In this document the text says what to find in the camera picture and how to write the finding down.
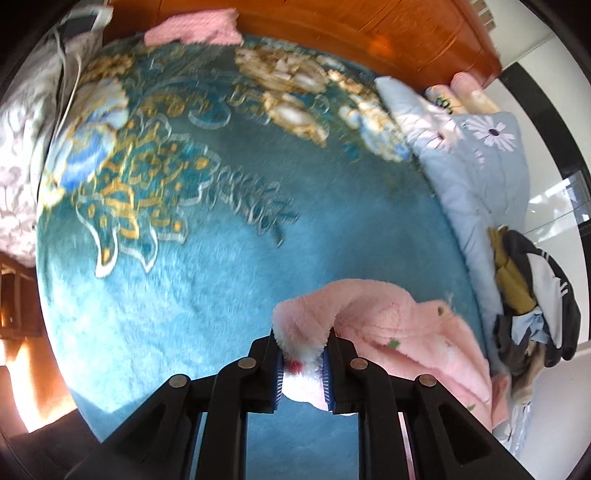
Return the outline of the black white striped jacket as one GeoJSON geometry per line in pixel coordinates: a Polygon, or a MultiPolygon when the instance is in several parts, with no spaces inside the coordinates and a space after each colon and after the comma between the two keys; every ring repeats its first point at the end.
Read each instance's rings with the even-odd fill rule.
{"type": "MultiPolygon", "coordinates": [[[[503,244],[506,252],[523,274],[531,294],[540,307],[551,339],[547,345],[545,367],[572,359],[576,353],[581,327],[581,311],[573,286],[564,270],[547,252],[536,247],[527,237],[508,230],[503,244]]],[[[505,307],[505,314],[518,316],[505,307]]],[[[530,350],[537,342],[530,340],[530,350]]]]}

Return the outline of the white black sliding wardrobe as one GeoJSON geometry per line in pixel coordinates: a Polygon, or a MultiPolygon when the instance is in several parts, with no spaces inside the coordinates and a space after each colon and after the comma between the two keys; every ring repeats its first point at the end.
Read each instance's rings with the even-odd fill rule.
{"type": "Polygon", "coordinates": [[[573,360],[543,371],[534,385],[532,420],[520,460],[537,479],[565,479],[590,443],[590,292],[582,223],[589,219],[579,199],[581,176],[590,164],[590,84],[558,37],[547,28],[497,27],[492,38],[504,67],[522,68],[549,100],[577,147],[551,150],[550,137],[535,124],[507,81],[488,95],[520,123],[531,179],[526,235],[551,254],[574,287],[582,314],[573,360]]]}

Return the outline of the black charger adapter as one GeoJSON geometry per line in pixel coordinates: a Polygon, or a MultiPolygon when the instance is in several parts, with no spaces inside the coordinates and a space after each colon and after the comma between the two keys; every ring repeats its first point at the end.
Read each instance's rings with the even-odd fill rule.
{"type": "Polygon", "coordinates": [[[74,37],[86,32],[104,30],[113,17],[113,8],[106,5],[88,5],[71,10],[59,23],[58,32],[74,37]]]}

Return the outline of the grey floral cushion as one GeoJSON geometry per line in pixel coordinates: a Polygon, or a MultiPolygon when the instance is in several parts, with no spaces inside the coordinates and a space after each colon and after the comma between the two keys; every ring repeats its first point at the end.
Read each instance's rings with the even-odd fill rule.
{"type": "Polygon", "coordinates": [[[97,31],[62,47],[55,34],[48,35],[1,101],[1,251],[28,268],[35,266],[38,189],[56,121],[101,43],[97,31]]]}

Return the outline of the light blue floral quilt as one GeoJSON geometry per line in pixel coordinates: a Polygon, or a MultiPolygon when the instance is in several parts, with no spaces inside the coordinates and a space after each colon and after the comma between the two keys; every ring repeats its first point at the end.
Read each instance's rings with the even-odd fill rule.
{"type": "Polygon", "coordinates": [[[472,305],[462,306],[460,293],[445,296],[468,321],[493,373],[504,375],[493,334],[503,305],[488,231],[525,225],[530,181],[518,122],[510,113],[450,114],[391,77],[375,85],[394,134],[391,157],[425,176],[465,261],[472,305]]]}

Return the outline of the beige fleece garment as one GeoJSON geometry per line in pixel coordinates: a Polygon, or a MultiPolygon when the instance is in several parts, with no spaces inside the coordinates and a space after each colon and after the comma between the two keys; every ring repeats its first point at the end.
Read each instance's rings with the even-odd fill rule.
{"type": "Polygon", "coordinates": [[[546,344],[536,343],[526,371],[512,380],[511,398],[515,404],[526,405],[531,402],[535,380],[545,368],[546,350],[546,344]]]}

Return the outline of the light blue shirt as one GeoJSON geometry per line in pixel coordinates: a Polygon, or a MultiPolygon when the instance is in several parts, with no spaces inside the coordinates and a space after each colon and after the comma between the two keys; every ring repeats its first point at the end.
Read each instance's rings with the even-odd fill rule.
{"type": "Polygon", "coordinates": [[[540,344],[548,344],[551,337],[544,330],[545,325],[545,317],[540,307],[535,307],[523,315],[513,316],[511,339],[516,345],[520,344],[525,337],[540,344]]]}

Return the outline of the pink floral pillow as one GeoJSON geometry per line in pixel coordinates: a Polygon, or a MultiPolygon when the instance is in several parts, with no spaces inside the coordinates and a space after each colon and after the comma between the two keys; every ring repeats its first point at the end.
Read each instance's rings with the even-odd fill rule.
{"type": "Polygon", "coordinates": [[[434,85],[425,91],[425,97],[451,115],[468,114],[467,108],[447,85],[434,85]]]}
{"type": "Polygon", "coordinates": [[[473,114],[494,114],[499,107],[488,97],[479,81],[470,73],[454,75],[450,88],[466,109],[473,114]]]}

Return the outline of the dark grey garment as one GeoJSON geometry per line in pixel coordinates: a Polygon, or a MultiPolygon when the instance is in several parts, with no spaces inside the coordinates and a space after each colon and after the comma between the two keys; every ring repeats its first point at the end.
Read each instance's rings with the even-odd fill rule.
{"type": "Polygon", "coordinates": [[[531,364],[530,340],[526,335],[519,343],[515,343],[511,332],[512,318],[498,315],[493,330],[498,356],[511,376],[518,378],[531,364]]]}

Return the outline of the orange wooden headboard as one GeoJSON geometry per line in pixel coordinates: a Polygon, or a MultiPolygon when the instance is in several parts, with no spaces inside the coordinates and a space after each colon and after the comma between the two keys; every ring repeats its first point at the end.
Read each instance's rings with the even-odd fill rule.
{"type": "Polygon", "coordinates": [[[114,1],[105,38],[144,32],[190,12],[235,8],[243,34],[287,40],[397,78],[417,91],[468,72],[488,86],[502,67],[493,41],[460,0],[114,1]]]}

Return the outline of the teal floral bed blanket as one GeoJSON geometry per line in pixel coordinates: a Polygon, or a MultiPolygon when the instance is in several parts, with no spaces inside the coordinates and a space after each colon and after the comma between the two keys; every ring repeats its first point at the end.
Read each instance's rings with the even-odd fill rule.
{"type": "Polygon", "coordinates": [[[46,161],[37,275],[80,415],[105,440],[175,374],[205,377],[335,280],[446,300],[484,340],[455,229],[394,126],[356,132],[332,82],[313,140],[270,119],[235,50],[132,37],[79,80],[46,161]]]}

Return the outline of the pink fleece floral garment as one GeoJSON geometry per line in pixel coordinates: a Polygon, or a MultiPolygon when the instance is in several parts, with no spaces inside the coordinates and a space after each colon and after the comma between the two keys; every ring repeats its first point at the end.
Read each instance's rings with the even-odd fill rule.
{"type": "Polygon", "coordinates": [[[418,302],[391,283],[346,279],[277,304],[273,335],[286,360],[281,392],[322,411],[330,334],[392,376],[435,376],[488,430],[509,417],[509,377],[491,375],[472,329],[441,300],[418,302]]]}

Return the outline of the row of picture frames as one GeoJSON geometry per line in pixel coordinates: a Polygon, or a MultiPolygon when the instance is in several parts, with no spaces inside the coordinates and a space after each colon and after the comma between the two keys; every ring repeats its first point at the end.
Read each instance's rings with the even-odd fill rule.
{"type": "Polygon", "coordinates": [[[471,0],[470,5],[477,13],[481,23],[488,32],[496,28],[494,15],[485,0],[471,0]]]}

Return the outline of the mustard yellow garment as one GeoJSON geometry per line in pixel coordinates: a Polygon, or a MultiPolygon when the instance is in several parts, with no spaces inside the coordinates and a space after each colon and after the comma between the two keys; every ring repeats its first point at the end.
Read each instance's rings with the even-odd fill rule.
{"type": "Polygon", "coordinates": [[[503,238],[507,232],[507,227],[488,229],[494,255],[495,281],[506,309],[516,315],[524,315],[535,309],[537,301],[523,274],[506,252],[503,238]]]}

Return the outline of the pink knitted cloth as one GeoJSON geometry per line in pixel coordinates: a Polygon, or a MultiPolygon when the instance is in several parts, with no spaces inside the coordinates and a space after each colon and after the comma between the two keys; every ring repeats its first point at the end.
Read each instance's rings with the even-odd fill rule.
{"type": "Polygon", "coordinates": [[[242,45],[242,33],[238,31],[238,10],[204,10],[171,16],[146,31],[143,42],[147,47],[171,42],[183,45],[242,45]]]}

